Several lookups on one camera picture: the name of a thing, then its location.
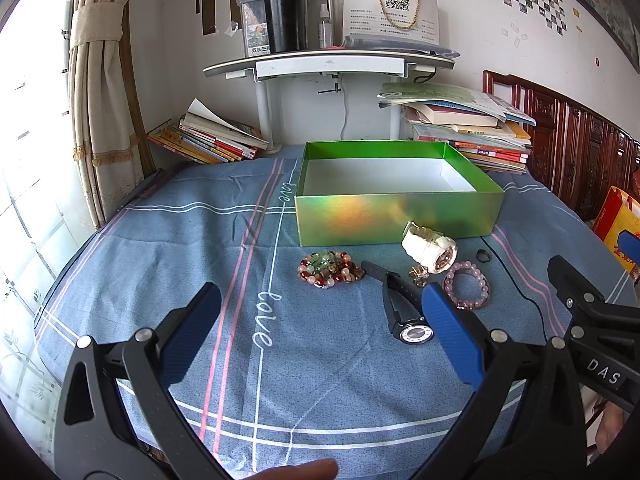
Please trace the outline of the person's right hand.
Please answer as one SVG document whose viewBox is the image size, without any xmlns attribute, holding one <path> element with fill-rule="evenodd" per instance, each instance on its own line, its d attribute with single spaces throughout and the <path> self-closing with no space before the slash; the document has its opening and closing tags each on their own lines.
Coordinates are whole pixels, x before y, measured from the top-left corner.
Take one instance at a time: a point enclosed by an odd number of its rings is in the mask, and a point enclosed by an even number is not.
<svg viewBox="0 0 640 480">
<path fill-rule="evenodd" d="M 623 429 L 625 422 L 625 412 L 619 406 L 613 403 L 605 404 L 596 433 L 596 445 L 600 454 L 606 452 L 620 433 L 620 430 Z"/>
</svg>

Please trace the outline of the person's left hand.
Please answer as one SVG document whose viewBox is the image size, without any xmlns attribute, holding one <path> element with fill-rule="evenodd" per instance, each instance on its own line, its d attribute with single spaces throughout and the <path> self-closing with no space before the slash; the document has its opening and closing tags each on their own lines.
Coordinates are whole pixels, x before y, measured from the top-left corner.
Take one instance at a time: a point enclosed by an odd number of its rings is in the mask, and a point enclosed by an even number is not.
<svg viewBox="0 0 640 480">
<path fill-rule="evenodd" d="M 247 477 L 247 480 L 334 480 L 337 474 L 337 461 L 333 458 L 326 458 L 296 466 L 266 469 Z"/>
</svg>

